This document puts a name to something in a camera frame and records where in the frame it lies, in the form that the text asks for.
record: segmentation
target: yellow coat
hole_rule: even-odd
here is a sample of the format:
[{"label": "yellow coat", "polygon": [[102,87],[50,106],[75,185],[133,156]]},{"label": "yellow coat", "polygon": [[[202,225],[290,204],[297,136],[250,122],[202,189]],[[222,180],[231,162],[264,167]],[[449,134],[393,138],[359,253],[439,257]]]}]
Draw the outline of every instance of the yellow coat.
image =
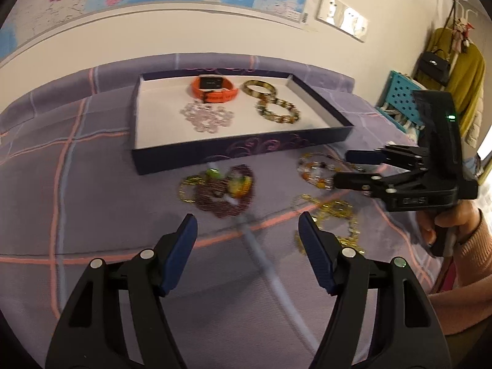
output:
[{"label": "yellow coat", "polygon": [[[431,51],[436,41],[439,39],[442,28],[437,29],[427,46],[427,51]],[[437,53],[441,58],[446,59],[451,45],[451,29],[445,28],[444,33],[437,46]],[[451,51],[450,62],[452,62],[454,52]],[[485,60],[477,46],[471,44],[467,53],[458,56],[456,66],[451,74],[451,79],[446,91],[453,95],[454,106],[459,115],[459,133],[464,137],[473,124],[477,110],[477,101],[481,94],[485,75]],[[441,85],[422,72],[417,73],[417,81],[429,90],[441,90]]]}]

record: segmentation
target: beaded bracelet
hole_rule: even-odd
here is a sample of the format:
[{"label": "beaded bracelet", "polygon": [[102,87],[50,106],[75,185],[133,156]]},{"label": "beaded bracelet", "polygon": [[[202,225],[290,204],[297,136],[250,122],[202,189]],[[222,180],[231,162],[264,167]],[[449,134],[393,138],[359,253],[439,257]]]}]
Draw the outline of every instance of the beaded bracelet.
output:
[{"label": "beaded bracelet", "polygon": [[[251,86],[260,86],[262,88],[267,89],[270,93],[262,93],[261,91],[253,90]],[[242,89],[247,95],[255,98],[260,98],[260,97],[272,98],[275,97],[277,94],[277,89],[275,88],[275,86],[270,85],[270,83],[266,83],[265,81],[254,81],[254,80],[246,81],[243,83]]]},{"label": "beaded bracelet", "polygon": [[299,175],[301,175],[301,177],[310,185],[325,190],[332,190],[333,178],[319,176],[319,171],[323,169],[335,172],[340,171],[340,168],[336,168],[335,165],[329,165],[325,162],[308,162],[307,164],[300,165],[297,168],[297,171],[299,172]]},{"label": "beaded bracelet", "polygon": [[[286,108],[291,115],[277,115],[276,113],[267,109],[268,104],[279,105],[282,108]],[[261,97],[256,103],[256,110],[258,113],[267,120],[277,123],[296,123],[299,120],[299,110],[294,106],[294,104],[281,100],[280,98]]]},{"label": "beaded bracelet", "polygon": [[322,156],[322,157],[326,157],[326,158],[329,158],[329,159],[332,159],[334,161],[337,161],[343,165],[347,165],[347,166],[350,166],[351,168],[355,169],[356,171],[359,171],[359,172],[365,172],[366,170],[358,165],[355,165],[353,163],[350,163],[350,162],[346,162],[346,161],[343,161],[341,159],[338,159],[338,158],[335,158],[333,155],[329,155],[329,154],[326,154],[326,153],[306,153],[306,154],[303,154],[301,156],[301,158],[299,159],[299,165],[305,165],[306,163],[309,162],[309,158],[312,158],[313,156]]}]

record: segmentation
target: bed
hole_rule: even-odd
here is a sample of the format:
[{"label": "bed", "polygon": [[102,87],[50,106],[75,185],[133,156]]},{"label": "bed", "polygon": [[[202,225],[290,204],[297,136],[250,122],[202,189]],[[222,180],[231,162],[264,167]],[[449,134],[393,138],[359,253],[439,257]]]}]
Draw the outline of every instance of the bed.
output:
[{"label": "bed", "polygon": [[[252,155],[266,147],[251,140],[228,151],[229,159],[218,167],[249,165],[257,192],[245,214],[217,219],[177,194],[181,179],[202,171],[205,163],[139,176],[130,154],[130,95],[137,77],[195,68],[294,73],[355,128],[346,141],[332,145]],[[360,192],[320,191],[296,171],[307,151],[343,157],[347,149],[412,143],[352,94],[353,86],[353,79],[340,73],[283,59],[169,54],[79,71],[13,102],[0,114],[0,310],[28,353],[44,365],[57,319],[90,260],[129,259],[192,213],[199,223],[197,242],[178,287],[162,301],[188,367],[255,369],[272,362],[285,369],[308,367],[335,299],[317,285],[294,238],[298,213],[292,200],[302,193],[351,203],[366,257],[404,257],[429,292],[441,260],[422,247],[412,213],[386,213],[380,202]],[[378,168],[383,175],[393,170]],[[347,232],[346,223],[337,220],[325,228],[342,236]],[[368,351],[375,297],[370,292],[355,361]],[[130,357],[139,361],[124,294],[121,309]]]}]

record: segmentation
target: orange watch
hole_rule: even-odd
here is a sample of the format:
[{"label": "orange watch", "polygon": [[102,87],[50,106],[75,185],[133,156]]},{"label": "orange watch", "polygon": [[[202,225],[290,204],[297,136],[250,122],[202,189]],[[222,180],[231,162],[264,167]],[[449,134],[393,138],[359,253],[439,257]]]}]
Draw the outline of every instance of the orange watch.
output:
[{"label": "orange watch", "polygon": [[226,103],[234,100],[238,89],[223,76],[201,75],[191,83],[195,98],[204,103]]}]

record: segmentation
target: black handbag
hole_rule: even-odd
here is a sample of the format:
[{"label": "black handbag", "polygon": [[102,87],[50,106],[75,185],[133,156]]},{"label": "black handbag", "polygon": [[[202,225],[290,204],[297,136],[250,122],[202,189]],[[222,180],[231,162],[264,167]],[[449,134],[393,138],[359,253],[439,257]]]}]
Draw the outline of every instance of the black handbag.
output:
[{"label": "black handbag", "polygon": [[449,78],[451,77],[449,72],[451,71],[451,64],[449,63],[449,59],[443,59],[438,56],[436,53],[432,51],[426,51],[422,53],[419,59],[419,71],[425,73],[427,76],[433,78],[436,82],[438,82],[441,86],[447,86],[449,84]]},{"label": "black handbag", "polygon": [[449,22],[449,19],[451,19],[451,15],[454,13],[454,19],[456,19],[456,2],[453,2],[453,7],[451,8],[451,12],[449,12],[448,19],[446,23],[444,24],[444,28],[442,29],[441,35],[439,39],[437,39],[434,47],[432,48],[432,51],[425,51],[422,53],[422,55],[419,58],[419,63],[417,66],[417,69],[421,71],[422,73],[425,73],[427,76],[431,77],[434,79],[436,82],[438,82],[441,86],[446,87],[449,84],[449,79],[451,77],[451,64],[449,63],[449,58],[451,56],[451,46],[449,46],[449,51],[447,54],[447,58],[441,58],[439,55],[436,53],[438,51],[442,51],[444,54],[446,52],[442,49],[437,50],[437,46],[439,45],[439,42],[441,41],[442,35],[444,34],[444,31],[446,29],[446,25]]}]

